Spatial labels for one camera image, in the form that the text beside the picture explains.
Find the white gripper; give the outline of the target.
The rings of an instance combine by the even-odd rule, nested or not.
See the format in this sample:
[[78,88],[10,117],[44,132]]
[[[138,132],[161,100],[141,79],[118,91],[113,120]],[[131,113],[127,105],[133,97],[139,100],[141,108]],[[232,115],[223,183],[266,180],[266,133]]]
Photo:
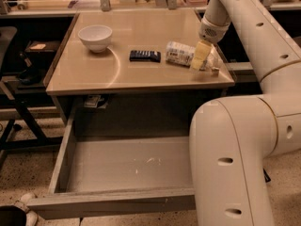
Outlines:
[[191,69],[200,71],[204,68],[207,57],[212,50],[211,43],[217,44],[220,42],[228,31],[229,26],[229,24],[213,24],[206,17],[201,19],[198,35],[202,40],[200,40],[196,46],[190,64]]

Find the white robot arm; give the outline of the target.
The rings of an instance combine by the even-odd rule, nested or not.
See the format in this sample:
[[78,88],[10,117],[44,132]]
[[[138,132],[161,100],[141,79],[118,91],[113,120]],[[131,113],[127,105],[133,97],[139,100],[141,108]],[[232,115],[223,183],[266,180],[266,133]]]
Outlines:
[[189,151],[198,226],[274,226],[262,161],[301,141],[301,51],[259,0],[211,0],[203,26],[231,22],[261,94],[202,105]]

